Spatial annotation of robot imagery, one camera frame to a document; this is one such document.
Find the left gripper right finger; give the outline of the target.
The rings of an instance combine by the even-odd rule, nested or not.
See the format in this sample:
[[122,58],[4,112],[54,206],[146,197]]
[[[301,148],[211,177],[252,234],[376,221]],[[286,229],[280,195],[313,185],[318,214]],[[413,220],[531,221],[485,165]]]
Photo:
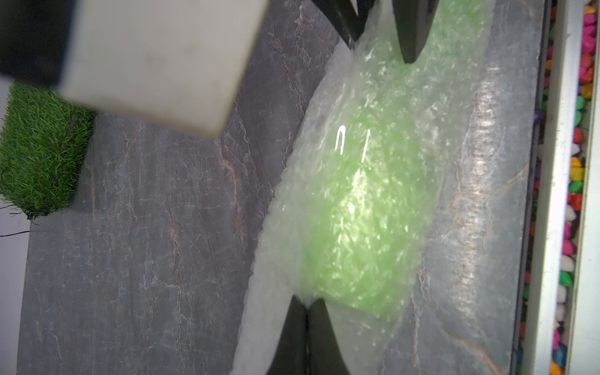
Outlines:
[[321,298],[309,308],[309,374],[349,375],[328,308]]

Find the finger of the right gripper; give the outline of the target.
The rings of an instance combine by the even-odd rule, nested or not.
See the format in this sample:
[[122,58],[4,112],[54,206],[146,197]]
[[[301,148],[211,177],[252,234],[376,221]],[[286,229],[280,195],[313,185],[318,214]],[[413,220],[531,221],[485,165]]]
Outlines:
[[343,42],[354,49],[365,30],[367,19],[375,1],[313,0],[315,6],[329,20]]
[[415,63],[422,53],[438,4],[438,0],[392,1],[398,42],[404,63]]

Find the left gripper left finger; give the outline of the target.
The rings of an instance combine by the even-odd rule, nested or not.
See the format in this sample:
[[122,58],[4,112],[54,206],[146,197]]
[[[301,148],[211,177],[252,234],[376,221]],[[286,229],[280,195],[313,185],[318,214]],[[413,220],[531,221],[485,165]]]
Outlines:
[[293,296],[267,375],[307,374],[308,323],[308,310],[296,296]]

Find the green plastic wine glass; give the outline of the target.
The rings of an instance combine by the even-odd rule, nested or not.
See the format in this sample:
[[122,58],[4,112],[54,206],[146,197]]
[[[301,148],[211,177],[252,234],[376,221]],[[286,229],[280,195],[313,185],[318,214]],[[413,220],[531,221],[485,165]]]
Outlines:
[[376,5],[327,116],[310,188],[311,295],[386,320],[401,315],[467,127],[491,8],[440,2],[424,50],[407,64],[392,4]]

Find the bubble wrap sheet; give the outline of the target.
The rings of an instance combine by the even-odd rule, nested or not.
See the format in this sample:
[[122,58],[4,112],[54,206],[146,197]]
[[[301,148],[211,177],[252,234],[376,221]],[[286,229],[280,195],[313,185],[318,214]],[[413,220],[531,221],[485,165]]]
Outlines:
[[347,1],[262,224],[234,374],[373,374],[401,325],[484,62],[491,1]]

